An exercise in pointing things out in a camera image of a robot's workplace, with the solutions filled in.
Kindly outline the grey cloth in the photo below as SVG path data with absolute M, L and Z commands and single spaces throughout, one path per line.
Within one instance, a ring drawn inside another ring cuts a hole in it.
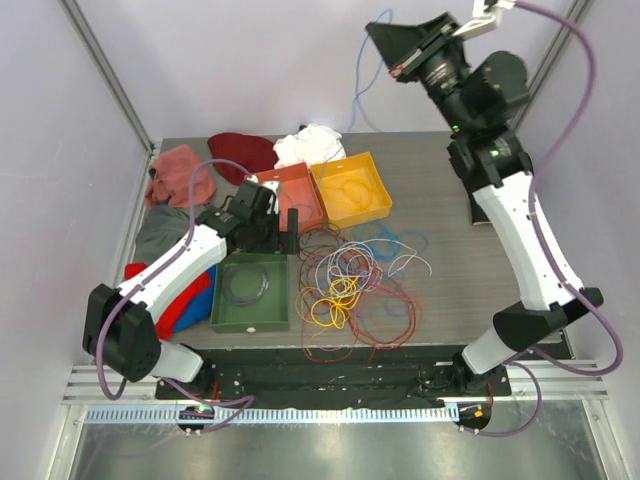
M 133 261 L 150 265 L 181 240 L 189 229 L 189 209 L 153 206 L 135 238 Z

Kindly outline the right aluminium frame post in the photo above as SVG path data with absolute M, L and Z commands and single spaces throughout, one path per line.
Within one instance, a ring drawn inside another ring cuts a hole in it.
M 543 55 L 539 67 L 531 79 L 531 101 L 516 115 L 512 122 L 512 126 L 515 128 L 518 136 L 521 139 L 525 139 L 525 146 L 530 147 L 530 151 L 536 153 L 539 157 L 542 157 L 543 146 L 549 146 L 549 150 L 553 150 L 567 138 L 571 129 L 582 115 L 585 104 L 593 90 L 595 75 L 593 52 L 592 48 L 588 46 L 585 35 L 580 31 L 580 25 L 593 4 L 593 1 L 587 0 L 572 1 L 564 15 L 541 6 L 536 6 L 533 3 L 517 1 L 515 4 L 515 8 L 517 9 L 541 16 L 559 25 L 551 43 Z M 572 42 L 572 37 L 576 37 L 576 42 L 586 48 L 587 78 L 584 83 L 586 91 L 580 97 L 576 110 L 570 117 L 567 117 L 568 124 L 557 131 L 559 137 L 556 138 L 553 143 L 547 144 L 546 141 L 551 139 L 551 137 L 548 136 L 551 130 L 547 128 L 542 133 L 534 130 L 534 126 L 537 125 L 535 122 L 535 113 L 544 100 L 543 95 L 546 93 L 545 88 L 553 78 L 553 74 L 559 66 L 566 49 Z

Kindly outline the dark red cloth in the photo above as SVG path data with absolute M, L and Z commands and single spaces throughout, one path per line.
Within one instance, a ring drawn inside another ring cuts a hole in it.
M 271 170 L 278 161 L 274 143 L 266 138 L 240 133 L 219 133 L 207 140 L 213 159 L 229 160 L 250 174 Z

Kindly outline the yellow plastic tray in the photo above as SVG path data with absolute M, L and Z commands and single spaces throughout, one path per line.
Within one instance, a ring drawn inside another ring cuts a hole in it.
M 339 229 L 389 216 L 393 205 L 370 152 L 311 167 L 330 224 Z

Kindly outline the pink cloth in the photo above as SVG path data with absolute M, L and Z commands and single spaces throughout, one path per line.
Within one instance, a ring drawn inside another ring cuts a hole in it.
M 202 164 L 191 146 L 183 144 L 158 156 L 151 164 L 144 201 L 147 210 L 157 205 L 188 208 L 193 171 Z M 215 181 L 206 167 L 200 169 L 193 185 L 194 206 L 207 204 L 216 192 Z

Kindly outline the bright red cloth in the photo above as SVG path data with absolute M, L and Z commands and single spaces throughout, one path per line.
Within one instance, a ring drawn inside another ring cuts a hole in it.
M 201 287 L 204 273 L 200 274 L 182 293 L 180 293 L 167 307 L 156 323 L 155 330 L 160 340 L 168 340 L 173 332 L 176 321 L 185 310 L 188 302 L 197 294 Z

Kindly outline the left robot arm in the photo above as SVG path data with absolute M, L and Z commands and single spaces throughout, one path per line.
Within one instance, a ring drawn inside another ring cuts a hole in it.
M 205 397 L 212 373 L 194 349 L 164 341 L 156 325 L 170 304 L 209 268 L 235 252 L 292 255 L 298 214 L 280 228 L 277 181 L 245 180 L 223 207 L 208 207 L 158 260 L 117 287 L 100 284 L 88 299 L 82 348 L 129 382 L 151 375 L 178 381 L 190 398 Z

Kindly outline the blue cloth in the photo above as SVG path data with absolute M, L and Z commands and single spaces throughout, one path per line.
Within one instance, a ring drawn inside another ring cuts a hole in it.
M 188 302 L 176 321 L 173 332 L 177 333 L 210 318 L 215 292 L 216 266 L 206 270 L 197 294 Z

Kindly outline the black bucket hat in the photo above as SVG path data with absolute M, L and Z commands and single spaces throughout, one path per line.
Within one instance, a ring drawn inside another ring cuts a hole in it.
M 470 195 L 468 197 L 470 220 L 473 226 L 490 225 L 491 220 L 485 213 L 483 208 L 477 203 L 475 198 Z

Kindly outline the white cloth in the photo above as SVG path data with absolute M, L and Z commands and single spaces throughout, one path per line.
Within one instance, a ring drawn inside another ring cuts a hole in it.
M 330 127 L 309 124 L 298 133 L 278 139 L 273 150 L 277 156 L 275 169 L 299 163 L 308 167 L 346 157 L 342 135 Z

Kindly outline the left aluminium frame post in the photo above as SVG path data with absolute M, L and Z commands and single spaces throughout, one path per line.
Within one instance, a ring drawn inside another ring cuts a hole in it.
M 76 31 L 84 48 L 88 52 L 94 66 L 105 82 L 124 118 L 134 132 L 142 148 L 151 154 L 154 151 L 154 141 L 151 139 L 137 114 L 124 86 L 109 61 L 101 43 L 94 33 L 80 4 L 76 0 L 60 0 L 60 6 L 64 10 L 69 22 Z

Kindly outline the coral orange plastic tray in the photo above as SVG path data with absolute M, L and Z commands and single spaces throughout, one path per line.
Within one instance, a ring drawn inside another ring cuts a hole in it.
M 259 172 L 256 177 L 261 183 L 277 181 L 280 184 L 279 228 L 281 231 L 287 230 L 290 208 L 298 210 L 299 232 L 314 229 L 323 223 L 324 212 L 305 163 Z

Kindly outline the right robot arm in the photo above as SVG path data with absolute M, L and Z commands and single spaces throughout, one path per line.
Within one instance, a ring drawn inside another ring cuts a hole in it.
M 470 68 L 463 34 L 448 13 L 414 26 L 370 22 L 366 31 L 390 75 L 420 83 L 451 128 L 452 168 L 494 227 L 516 276 L 519 302 L 496 313 L 492 326 L 454 357 L 453 386 L 472 395 L 497 366 L 601 306 L 604 298 L 564 265 L 555 238 L 546 247 L 539 242 L 549 224 L 541 209 L 531 207 L 532 161 L 508 126 L 529 100 L 524 61 L 501 50 Z M 564 265 L 560 271 L 546 253 Z

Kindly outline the green plastic tray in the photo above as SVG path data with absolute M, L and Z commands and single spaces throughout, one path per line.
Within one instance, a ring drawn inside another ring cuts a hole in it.
M 216 267 L 210 317 L 214 332 L 254 334 L 290 328 L 285 255 L 236 253 Z

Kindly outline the aluminium frame post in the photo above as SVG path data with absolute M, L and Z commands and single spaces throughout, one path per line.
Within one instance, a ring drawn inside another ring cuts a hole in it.
M 580 25 L 593 4 L 593 1 L 587 0 L 572 1 L 564 15 L 541 6 L 536 6 L 533 3 L 517 1 L 515 4 L 515 8 L 517 9 L 541 16 L 559 25 L 551 43 L 543 55 L 539 67 L 531 79 L 531 101 L 516 115 L 512 122 L 512 126 L 515 128 L 518 136 L 521 139 L 525 139 L 525 146 L 530 147 L 530 151 L 536 153 L 539 157 L 542 157 L 543 146 L 549 146 L 549 150 L 553 150 L 567 138 L 571 129 L 582 115 L 585 104 L 593 90 L 595 75 L 593 52 L 592 48 L 588 46 L 585 35 L 580 31 Z M 556 138 L 553 143 L 547 144 L 546 141 L 551 139 L 551 137 L 548 136 L 551 130 L 547 128 L 542 133 L 534 130 L 534 126 L 537 125 L 535 122 L 535 113 L 544 100 L 543 95 L 546 93 L 545 88 L 553 78 L 553 74 L 559 66 L 566 49 L 572 42 L 572 37 L 576 37 L 576 42 L 586 48 L 587 78 L 584 83 L 586 91 L 580 97 L 576 110 L 570 117 L 567 117 L 568 124 L 557 131 L 559 137 Z
M 94 33 L 80 4 L 76 0 L 60 0 L 60 6 L 64 10 L 69 22 L 76 31 L 84 48 L 88 52 L 94 66 L 105 82 L 124 118 L 134 132 L 142 148 L 151 154 L 154 151 L 154 141 L 151 139 L 137 114 L 124 86 L 109 61 L 101 43 Z

